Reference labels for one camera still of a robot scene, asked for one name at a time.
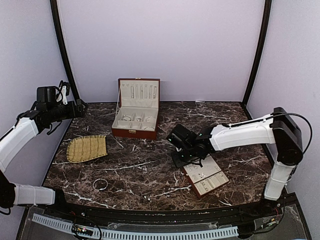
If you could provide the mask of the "brown jewelry display tray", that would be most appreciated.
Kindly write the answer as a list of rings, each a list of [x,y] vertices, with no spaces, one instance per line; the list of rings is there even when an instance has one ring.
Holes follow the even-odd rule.
[[[227,184],[229,179],[211,155],[201,161],[202,166],[199,164],[200,161],[198,160],[195,164],[191,163],[183,166],[181,170],[186,175],[196,196],[200,199]]]

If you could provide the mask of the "red wooden jewelry box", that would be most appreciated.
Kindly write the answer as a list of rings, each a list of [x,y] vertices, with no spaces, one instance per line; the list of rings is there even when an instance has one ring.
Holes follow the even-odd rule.
[[[113,136],[155,140],[159,108],[160,79],[119,78]]]

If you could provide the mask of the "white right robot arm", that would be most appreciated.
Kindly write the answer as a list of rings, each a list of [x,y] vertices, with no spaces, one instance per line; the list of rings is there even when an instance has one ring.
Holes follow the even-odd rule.
[[[204,127],[199,133],[177,124],[166,139],[175,147],[171,157],[178,168],[187,164],[201,166],[207,155],[235,147],[274,145],[277,155],[264,187],[264,199],[255,205],[255,213],[266,217],[274,210],[274,201],[280,198],[308,149],[303,146],[302,131],[293,117],[309,123],[300,114],[276,107],[262,117]]]

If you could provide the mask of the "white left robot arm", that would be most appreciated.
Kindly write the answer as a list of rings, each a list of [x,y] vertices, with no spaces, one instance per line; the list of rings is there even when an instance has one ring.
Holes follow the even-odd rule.
[[[33,186],[10,182],[5,172],[21,150],[43,130],[49,129],[48,135],[55,129],[52,124],[61,124],[64,120],[83,117],[88,105],[76,101],[37,100],[30,110],[17,116],[15,125],[0,138],[0,207],[10,209],[13,206],[45,205],[60,218],[67,218],[70,206],[58,197],[62,190],[43,186]]]

